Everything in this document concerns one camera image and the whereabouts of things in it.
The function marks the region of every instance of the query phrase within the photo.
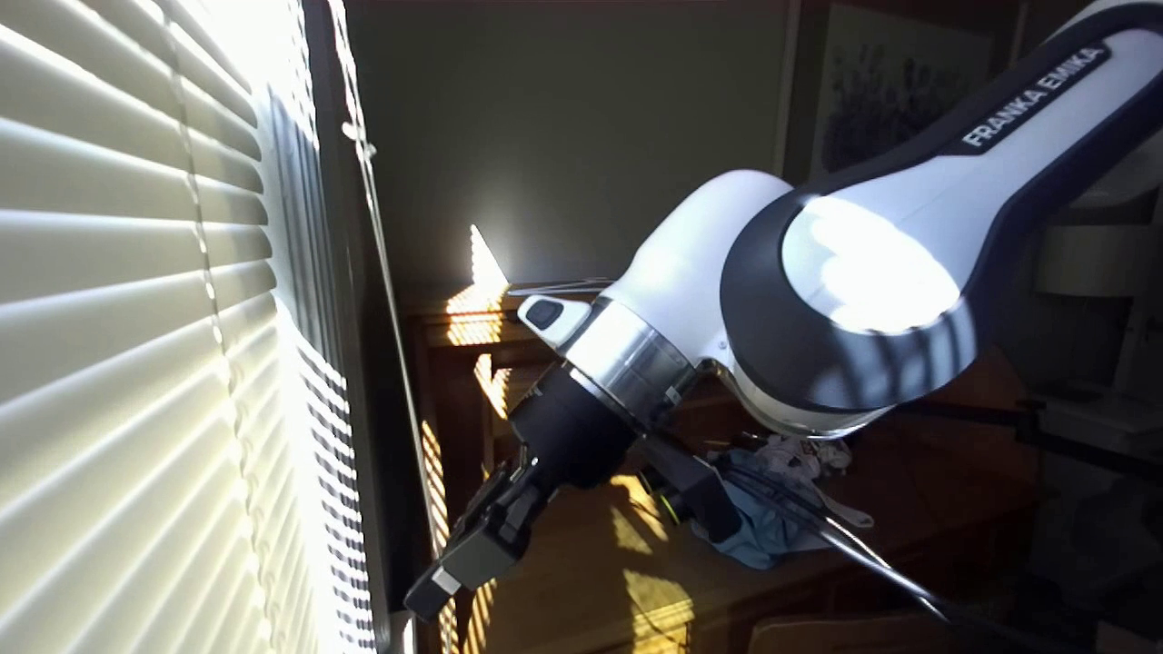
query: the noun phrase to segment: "blind slat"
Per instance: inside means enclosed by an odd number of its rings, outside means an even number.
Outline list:
[[[183,3],[172,3],[173,23],[168,23],[160,3],[152,3],[152,0],[134,0],[134,3],[82,0],[82,3],[160,60],[172,60],[168,28],[183,31],[173,40],[173,53],[178,53],[173,64],[183,69],[183,77],[187,77],[187,82],[197,82],[204,94],[212,94],[241,123],[252,123],[252,126],[259,123],[252,97],[247,97],[247,80],[227,74],[223,60],[213,60],[213,53],[207,51],[207,37],[183,12]]]
[[[273,650],[273,645],[261,629],[242,623],[242,622],[227,622],[223,629],[223,639],[213,644],[213,650],[207,645],[207,654],[217,654],[217,650]]]
[[[103,82],[68,58],[20,40],[0,26],[0,82],[20,88],[0,94],[0,111],[43,129],[94,143],[164,166],[194,166],[207,179],[261,193],[254,161],[226,147],[207,135],[194,135],[185,147],[183,123],[118,88]]]
[[[168,58],[155,58],[82,3],[6,0],[0,3],[0,23],[94,74],[97,80],[118,88],[124,94],[143,97],[145,106],[173,121],[185,116],[187,126],[242,151],[247,161],[259,161],[254,123],[231,116],[194,82],[185,82],[185,106],[178,106]]]
[[[126,223],[103,214],[0,209],[0,301],[198,272],[198,239],[217,265],[267,259],[254,224]]]
[[[212,378],[217,370],[212,344],[212,327],[194,322],[43,392],[0,404],[0,503],[6,510],[47,480],[57,460],[82,459],[94,431],[117,431]]]
[[[259,539],[259,553],[265,559],[261,575],[265,575],[265,591],[278,594],[278,571],[293,548],[293,539],[278,535],[288,528],[293,528],[293,517],[288,512],[293,502],[293,485],[290,485],[293,471],[288,467],[288,453],[278,459],[278,467],[267,476],[267,485],[254,489],[254,535]]]
[[[241,28],[236,3],[217,3],[217,12],[213,12],[213,3],[204,3],[204,0],[178,0],[178,3],[168,0],[168,6],[173,13],[173,23],[212,53],[212,60],[226,82],[252,88],[242,69],[254,60],[236,60],[227,51],[231,47],[227,31]]]
[[[317,614],[317,598],[306,591],[310,587],[310,564],[306,559],[293,559],[290,565],[290,579],[288,579],[288,598],[290,598],[290,610],[283,614],[283,629],[290,633],[290,644],[317,644],[311,639],[311,614]]]
[[[252,619],[259,610],[259,579],[252,571],[252,559],[241,559],[236,582],[226,587],[223,604],[204,608],[198,614],[207,619],[187,633],[185,644],[168,644],[173,650],[227,650],[226,639],[241,629],[259,629]]]
[[[145,614],[145,633],[126,650],[178,650],[197,622],[223,604],[223,587],[247,564],[247,542],[241,529],[236,502],[227,502],[227,518],[217,539],[212,539],[183,571],[173,591],[160,594],[152,614]]]
[[[254,503],[261,510],[259,528],[273,528],[265,529],[267,535],[265,545],[293,542],[278,535],[293,528],[293,518],[283,517],[293,499],[290,480],[293,480],[293,467],[290,467],[288,445],[267,445],[267,453],[259,459],[252,467],[252,495],[254,495]]]
[[[259,502],[265,502],[261,495],[267,495],[267,464],[290,464],[288,445],[277,439],[283,430],[278,415],[254,415],[254,421],[247,424],[247,439],[254,451],[261,451],[261,459],[247,467],[247,484],[259,495]]]
[[[0,398],[34,392],[54,378],[129,352],[143,340],[155,340],[185,322],[198,322],[212,312],[212,301],[227,307],[273,290],[273,272],[265,265],[227,265],[213,269],[212,277],[213,288],[207,288],[204,272],[183,272],[0,304],[0,357],[6,364],[0,373]]]
[[[0,151],[3,206],[118,218],[194,218],[187,174],[178,166],[160,166],[143,155],[124,155],[117,147],[76,143],[3,116]],[[207,223],[265,223],[265,206],[254,193],[212,179],[198,179],[197,189]]]
[[[66,610],[61,604],[71,604],[68,614],[88,614],[92,591],[106,591],[108,575],[118,571],[117,559],[143,554],[143,539],[172,512],[172,489],[187,485],[207,464],[223,464],[213,439],[226,437],[223,388],[213,386],[139,430],[97,431],[103,444],[92,459],[57,464],[66,476],[57,471],[34,502],[3,517],[6,545],[18,553],[0,559],[3,614],[29,629],[43,623],[34,619],[36,610]]]
[[[290,548],[290,542],[278,542],[278,548],[288,548],[288,553],[277,553],[277,559],[283,559],[278,604],[288,608],[278,614],[278,629],[290,633],[290,644],[293,644],[296,639],[293,629],[300,629],[296,614],[317,610],[321,594],[306,591],[311,559],[300,553],[300,545]]]
[[[227,358],[231,381],[236,388],[242,388],[252,386],[254,368],[265,368],[273,357],[278,357],[277,301],[267,293],[247,296],[247,304],[223,312],[217,322],[226,333],[226,358]]]
[[[254,364],[254,373],[247,381],[236,386],[241,394],[241,424],[247,430],[247,437],[254,439],[254,445],[265,445],[261,437],[254,431],[261,421],[267,421],[273,415],[278,415],[278,394],[283,394],[283,381],[278,378],[278,364],[277,357]]]
[[[197,485],[226,485],[231,484],[231,467],[212,467],[207,484]],[[231,499],[227,495],[185,495],[185,510],[173,503],[168,529],[152,542],[145,559],[124,575],[117,594],[94,614],[92,623],[76,629],[76,639],[66,650],[134,650],[143,633],[152,622],[164,622],[164,608],[173,591],[204,582],[213,553],[226,554]]]

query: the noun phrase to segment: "sunlight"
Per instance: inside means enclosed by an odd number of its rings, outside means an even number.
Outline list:
[[[513,394],[510,394],[510,388],[513,388],[513,368],[495,368],[495,357],[484,352],[484,357],[477,357],[471,373],[477,373],[485,404],[496,410],[496,417],[510,417],[510,407],[513,407],[513,404],[510,404],[510,398],[513,398]]]
[[[471,282],[443,301],[445,340],[454,344],[484,344],[500,338],[500,301],[510,290],[510,277],[500,272],[496,254],[485,246],[477,224],[470,224],[470,259],[471,259]]]
[[[356,445],[353,445],[353,424],[347,424],[347,398],[345,398],[345,378],[328,364],[321,350],[296,329],[288,304],[278,304],[278,327],[283,327],[283,357],[293,373],[288,373],[288,415],[293,415],[293,430],[300,430],[306,439],[293,439],[296,464],[310,467],[310,476],[288,476],[283,484],[296,485],[296,499],[317,499],[306,512],[310,524],[321,524],[311,529],[311,553],[310,565],[321,575],[321,587],[330,587],[321,604],[328,622],[333,622],[333,644],[364,644],[370,633],[370,591],[366,591],[366,553],[364,553],[364,512],[358,512],[358,485],[356,485]],[[261,467],[265,460],[254,460],[252,480],[254,489],[265,489],[265,499],[277,499],[288,503],[283,528],[277,528],[267,539],[273,548],[283,548],[283,529],[290,529],[290,495],[265,476],[273,467]],[[254,503],[259,517],[277,518],[283,517],[277,510]]]
[[[0,47],[3,47],[3,58],[29,58],[20,64],[43,64],[47,77],[41,80],[49,80],[49,77],[61,77],[66,82],[76,82],[92,94],[103,94],[108,101],[117,101],[118,109],[134,111],[134,121],[152,121],[152,123],[164,123],[164,126],[173,126],[178,121],[172,121],[168,111],[145,106],[143,97],[106,82],[103,77],[94,77],[92,69],[81,69],[76,60],[68,60],[66,53],[0,26]]]
[[[429,489],[429,510],[433,510],[433,548],[443,553],[445,539],[452,539],[452,524],[445,524],[445,489],[443,489],[443,445],[441,437],[433,430],[433,421],[421,421],[421,485]]]
[[[277,47],[278,37],[278,28],[261,28],[273,12],[265,3],[217,3],[183,0],[183,12],[217,40],[226,60],[241,64],[247,80],[261,80],[261,51]],[[185,28],[168,18],[168,6],[160,6],[155,0],[134,0],[134,6],[147,23],[164,26],[194,58],[198,58],[198,64],[207,64],[236,97],[247,101],[247,89],[223,69],[217,58],[212,58]]]
[[[147,499],[160,499],[160,485],[173,489],[173,499],[185,485],[204,489],[197,480],[212,480],[226,460],[217,453],[226,437],[217,415],[223,394],[204,388],[198,404],[187,407],[183,407],[183,392],[172,394],[178,404],[147,407],[147,415],[117,431],[94,431],[82,453],[61,460],[49,480],[36,480],[36,485],[3,503],[3,545],[24,553],[0,565],[3,623],[47,610],[47,604],[66,604],[49,587],[66,587],[88,564],[103,564],[108,542],[126,535],[124,518],[155,518],[160,512],[147,512]],[[117,559],[126,565],[147,553],[147,542],[118,545],[106,564]]]
[[[659,503],[659,499],[630,471],[611,476],[611,485],[618,495],[626,495],[626,503],[631,517],[611,510],[611,528],[615,528],[615,542],[618,548],[630,553],[653,553],[653,545],[667,542],[667,517]]]
[[[631,608],[631,650],[685,650],[695,598],[682,585],[639,571],[621,571]]]
[[[129,151],[117,151],[94,143],[81,143],[57,129],[43,129],[34,123],[18,123],[18,121],[3,121],[0,116],[0,137],[3,144],[24,144],[24,147],[47,147],[57,151],[57,161],[82,161],[92,166],[124,166],[124,170],[143,170],[143,174],[155,174],[155,179],[172,179],[172,183],[185,183],[185,170],[178,166],[164,166],[155,161],[145,155],[129,155]]]
[[[471,591],[470,623],[464,623],[464,654],[485,650],[485,629],[495,622],[496,582],[485,582]]]
[[[783,249],[793,288],[820,301],[844,329],[909,333],[959,304],[949,269],[920,239],[857,202],[808,201],[790,243],[799,246],[799,254]]]

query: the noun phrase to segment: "table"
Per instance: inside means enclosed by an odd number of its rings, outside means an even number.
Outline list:
[[[1020,386],[985,357],[940,398],[1012,407]],[[891,415],[857,431],[854,467],[825,485],[874,517],[863,539],[883,554],[952,594],[987,591],[1020,564],[1037,510],[1033,451],[1010,430],[933,415]],[[909,604],[840,553],[747,571],[667,524],[621,471],[546,510],[528,559],[471,594],[464,650],[744,650],[770,614],[895,608]]]

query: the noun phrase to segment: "wall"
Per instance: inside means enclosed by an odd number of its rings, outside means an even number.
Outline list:
[[[495,3],[374,28],[380,202],[407,293],[608,278],[699,183],[774,166],[782,3]]]
[[[1042,42],[1088,0],[1028,0],[1017,51]],[[1154,195],[1124,206],[1067,206],[1033,231],[1002,243],[993,278],[993,338],[1033,388],[1108,386],[1119,368],[1130,296],[1066,296],[1037,290],[1048,224],[1060,223],[1153,223]]]

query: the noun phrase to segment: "cable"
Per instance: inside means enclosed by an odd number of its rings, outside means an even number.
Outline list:
[[[1017,645],[1017,650],[1028,650],[1028,654],[1072,654],[1072,650],[1083,650],[1083,645],[1066,645],[1066,644],[1050,644],[1050,639],[1033,637],[1033,633],[1005,629],[999,622],[976,619],[976,614],[949,604],[945,594],[922,587],[920,582],[913,582],[909,575],[891,565],[868,542],[860,542],[854,529],[845,529],[825,503],[808,502],[790,480],[747,471],[744,464],[735,464],[731,459],[722,459],[722,460],[720,460],[722,480],[742,484],[742,485],[774,489],[793,518],[799,518],[803,528],[819,529],[845,559],[860,564],[863,571],[873,571],[883,582],[891,582],[901,591],[909,591],[922,610],[930,610],[949,629],[971,633],[972,639],[993,644],[993,645],[1005,645],[1005,650]]]
[[[347,121],[343,123],[343,135],[353,143],[356,166],[358,166],[366,224],[370,224],[370,239],[374,239],[374,261],[376,261],[384,307],[387,307],[393,350],[397,350],[402,417],[407,417],[407,437],[410,437],[410,451],[414,451],[419,484],[421,484],[429,548],[433,548],[433,554],[441,554],[443,545],[445,545],[445,517],[443,517],[445,499],[443,499],[441,480],[433,480],[433,471],[426,464],[426,430],[421,430],[414,386],[410,386],[410,373],[407,373],[402,321],[399,321],[399,301],[397,301],[397,288],[393,288],[387,231],[384,231],[384,218],[380,218],[380,206],[376,206],[376,186],[374,186],[374,164],[370,164],[374,161],[374,144],[366,137],[366,121],[364,121],[364,101],[358,101],[358,74],[356,74],[356,53],[353,53],[353,42],[347,42],[347,18],[345,18],[345,3],[343,0],[328,0],[328,6],[330,6],[330,28],[333,28],[333,58],[336,58],[336,77],[343,77],[343,97],[345,97],[345,109],[347,109]],[[441,610],[441,650],[459,650],[454,604],[445,604]]]

